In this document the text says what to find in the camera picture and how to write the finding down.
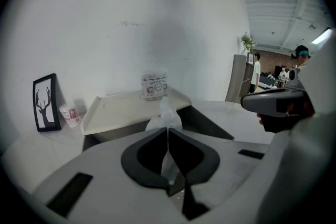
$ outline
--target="white wall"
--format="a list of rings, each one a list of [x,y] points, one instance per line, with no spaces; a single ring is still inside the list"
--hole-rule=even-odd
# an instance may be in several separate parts
[[[244,0],[11,0],[0,29],[1,150],[36,133],[33,81],[56,73],[66,101],[140,89],[143,70],[169,70],[190,97],[224,100]]]

